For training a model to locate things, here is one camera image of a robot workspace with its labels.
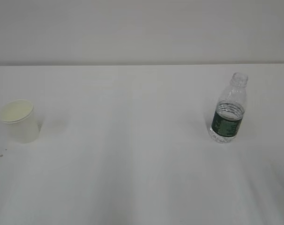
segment table surface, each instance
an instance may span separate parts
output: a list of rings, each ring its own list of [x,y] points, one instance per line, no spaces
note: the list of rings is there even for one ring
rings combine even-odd
[[[218,144],[237,71],[246,114]],[[0,225],[284,225],[284,64],[0,67],[0,107],[19,98],[41,131],[0,123]]]

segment paper cup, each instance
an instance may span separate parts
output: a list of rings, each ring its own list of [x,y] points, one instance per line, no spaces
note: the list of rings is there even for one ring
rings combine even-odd
[[[39,136],[39,128],[33,116],[34,105],[19,99],[3,106],[0,120],[7,126],[10,138],[19,143],[30,143]]]

